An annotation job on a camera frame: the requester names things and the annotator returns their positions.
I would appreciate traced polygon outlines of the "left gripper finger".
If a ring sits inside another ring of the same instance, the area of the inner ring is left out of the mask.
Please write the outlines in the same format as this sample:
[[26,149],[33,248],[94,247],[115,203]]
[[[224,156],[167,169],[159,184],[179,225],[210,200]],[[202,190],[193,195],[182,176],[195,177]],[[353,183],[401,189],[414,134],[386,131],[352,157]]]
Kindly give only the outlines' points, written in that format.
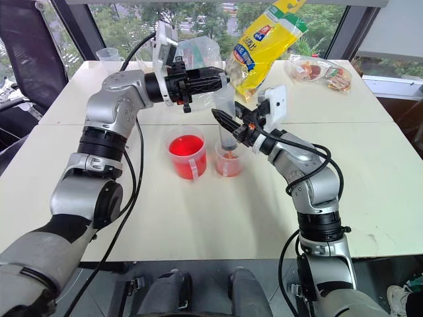
[[187,78],[190,83],[205,83],[220,79],[222,69],[218,67],[201,67],[187,70]]
[[191,81],[189,84],[189,94],[203,94],[209,92],[215,92],[221,89],[221,81],[212,80],[212,81]]

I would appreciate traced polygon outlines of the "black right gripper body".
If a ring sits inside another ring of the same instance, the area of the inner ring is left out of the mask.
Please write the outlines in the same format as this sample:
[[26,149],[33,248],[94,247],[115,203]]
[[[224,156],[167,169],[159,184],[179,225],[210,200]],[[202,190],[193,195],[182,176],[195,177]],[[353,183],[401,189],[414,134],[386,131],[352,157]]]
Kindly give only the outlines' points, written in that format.
[[253,146],[254,142],[260,135],[257,126],[263,127],[265,123],[265,115],[268,114],[268,100],[264,100],[258,104],[257,108],[251,110],[248,117],[237,117],[243,121],[244,131],[240,133],[232,133],[233,137],[246,146]]

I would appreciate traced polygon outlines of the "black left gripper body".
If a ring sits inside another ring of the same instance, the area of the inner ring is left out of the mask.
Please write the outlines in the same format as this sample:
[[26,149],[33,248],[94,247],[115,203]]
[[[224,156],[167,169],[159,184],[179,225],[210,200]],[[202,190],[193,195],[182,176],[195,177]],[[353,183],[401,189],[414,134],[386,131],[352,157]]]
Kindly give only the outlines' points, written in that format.
[[169,98],[172,102],[182,105],[183,112],[191,113],[192,93],[190,81],[195,77],[195,70],[186,69],[182,56],[176,56],[175,61],[168,69],[165,83]]

